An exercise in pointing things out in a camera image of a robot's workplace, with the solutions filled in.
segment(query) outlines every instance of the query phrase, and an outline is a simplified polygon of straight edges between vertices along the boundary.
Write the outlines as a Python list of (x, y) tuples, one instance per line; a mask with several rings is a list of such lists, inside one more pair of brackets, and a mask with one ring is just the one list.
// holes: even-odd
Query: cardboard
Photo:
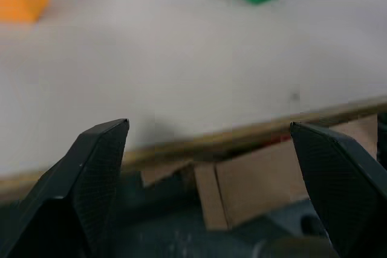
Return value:
[[(376, 158), (376, 115), (334, 126), (357, 140)], [(297, 155), (291, 140), (231, 160), (185, 160), (142, 172), (152, 184), (194, 167), (196, 185), (208, 230), (227, 230), (259, 215), (307, 199)]]

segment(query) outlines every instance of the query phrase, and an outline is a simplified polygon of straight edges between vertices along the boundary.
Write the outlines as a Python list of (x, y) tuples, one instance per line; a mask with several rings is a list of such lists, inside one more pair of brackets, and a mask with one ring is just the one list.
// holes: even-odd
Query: cardboard box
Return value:
[[(333, 127), (355, 138), (374, 158), (377, 117)], [(208, 230), (227, 230), (259, 215), (308, 198), (291, 140), (231, 160), (179, 161), (142, 172), (146, 184), (193, 166)]]

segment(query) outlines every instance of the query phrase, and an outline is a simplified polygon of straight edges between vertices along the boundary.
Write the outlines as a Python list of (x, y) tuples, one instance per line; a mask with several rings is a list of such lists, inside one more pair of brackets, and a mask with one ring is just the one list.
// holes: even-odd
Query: wooden edge strip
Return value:
[[(279, 118), (265, 123), (254, 124), (226, 132), (207, 134), (191, 140), (158, 144), (144, 149), (125, 152), (122, 172), (130, 172), (168, 162), (183, 156), (196, 155), (251, 146), (287, 133), (292, 121), (319, 123), (331, 126), (354, 120), (378, 112), (387, 112), (387, 96), (372, 98), (362, 102), (335, 106), (321, 111), (307, 112)], [(45, 170), (27, 172), (0, 180), (0, 202), (24, 196)]]

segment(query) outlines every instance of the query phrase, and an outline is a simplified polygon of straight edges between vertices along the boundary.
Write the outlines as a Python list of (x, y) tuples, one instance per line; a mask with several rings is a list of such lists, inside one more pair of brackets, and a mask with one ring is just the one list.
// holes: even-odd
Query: white table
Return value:
[(52, 0), (0, 44), (1, 176), (115, 118), (132, 150), (387, 92), (387, 0)]

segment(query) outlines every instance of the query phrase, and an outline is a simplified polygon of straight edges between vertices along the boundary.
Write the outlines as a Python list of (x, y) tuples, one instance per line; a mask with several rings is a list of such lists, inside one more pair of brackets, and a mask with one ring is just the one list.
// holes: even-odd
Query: table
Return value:
[(46, 169), (115, 118), (131, 163), (383, 95), (386, 16), (387, 0), (51, 0), (36, 25), (0, 25), (0, 175)]

